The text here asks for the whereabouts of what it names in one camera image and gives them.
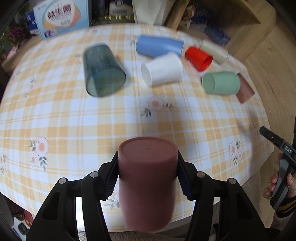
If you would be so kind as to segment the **person's right hand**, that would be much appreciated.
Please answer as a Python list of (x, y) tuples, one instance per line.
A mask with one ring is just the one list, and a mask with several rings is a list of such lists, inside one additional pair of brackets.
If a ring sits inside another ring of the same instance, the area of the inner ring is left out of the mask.
[[(263, 197), (265, 199), (268, 199), (268, 200), (271, 199), (271, 195), (273, 194), (275, 190), (275, 186), (278, 181), (278, 174), (279, 174), (279, 167), (277, 167), (277, 171), (271, 175), (270, 181), (268, 182), (267, 186), (263, 190)], [(292, 175), (291, 173), (288, 174), (287, 184), (289, 189), (287, 198), (294, 199), (295, 198), (295, 174), (294, 175)]]

